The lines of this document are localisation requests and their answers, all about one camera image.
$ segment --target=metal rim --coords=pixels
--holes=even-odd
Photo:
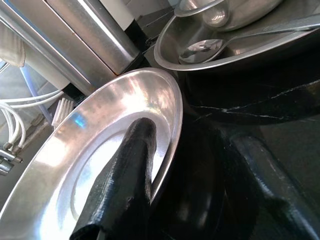
[[[258,47],[256,49],[244,52],[239,55],[226,57],[223,59],[218,59],[214,61],[209,61],[205,63],[197,63],[197,64],[178,64],[178,63],[172,63],[167,61],[161,56],[161,49],[160,46],[164,40],[165,33],[167,32],[168,28],[172,24],[172,22],[176,19],[176,16],[173,16],[171,20],[166,24],[164,29],[159,35],[159,38],[156,41],[155,47],[154,47],[154,59],[155,61],[163,68],[174,70],[174,71],[182,71],[182,72],[189,72],[189,71],[199,71],[199,70],[205,70],[205,69],[212,69],[220,66],[224,66],[227,64],[231,64],[234,62],[237,62],[239,60],[243,60],[258,54],[262,54],[264,52],[267,52],[269,50],[278,48],[282,45],[288,44],[292,41],[298,40],[300,38],[303,38],[309,34],[312,34],[317,31],[317,29],[308,31],[308,32],[294,32],[290,35],[284,36],[278,40],[275,40],[271,43],[268,43],[264,46]]]
[[[174,15],[176,15],[177,17],[180,17],[180,18],[189,17],[192,15],[201,13],[207,9],[210,9],[211,7],[214,7],[214,6],[224,2],[225,0],[213,0],[212,2],[206,4],[202,7],[191,9],[191,10],[182,10],[180,8],[180,3],[182,1],[184,1],[184,0],[181,0],[174,8]]]

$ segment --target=white cable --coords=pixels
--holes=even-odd
[[[12,136],[14,133],[14,124],[13,124],[13,121],[12,121],[12,118],[11,118],[9,112],[5,109],[1,109],[1,111],[5,117],[6,123],[8,125],[8,131],[9,131],[8,143],[10,143],[12,141]]]
[[[27,135],[27,131],[26,131],[26,127],[25,127],[24,122],[22,121],[21,117],[17,114],[17,112],[15,110],[13,110],[8,104],[0,103],[0,108],[7,110],[8,112],[10,112],[14,116],[14,118],[16,120],[16,128],[15,129],[18,131],[18,134],[19,134],[20,126],[21,126],[21,139],[18,144],[18,147],[22,148],[25,143],[26,135]]]
[[[37,101],[37,102],[33,102],[33,103],[28,103],[28,104],[21,104],[21,105],[11,105],[10,107],[13,108],[13,109],[25,109],[25,108],[31,108],[31,107],[34,107],[34,106],[38,106],[38,105],[41,105],[41,104],[45,104],[45,103],[48,103],[52,100],[55,100],[57,98],[59,98],[60,96],[62,96],[64,94],[63,91],[59,92],[58,94],[52,96],[52,97],[49,97],[48,99],[45,99],[45,100],[42,100],[42,101]]]
[[[54,96],[58,93],[61,93],[60,90],[50,92],[48,94],[44,94],[41,96],[33,96],[33,97],[24,97],[24,98],[15,98],[15,99],[0,99],[0,103],[19,103],[19,102],[28,102],[28,101],[34,101],[39,99],[45,99],[47,97]]]

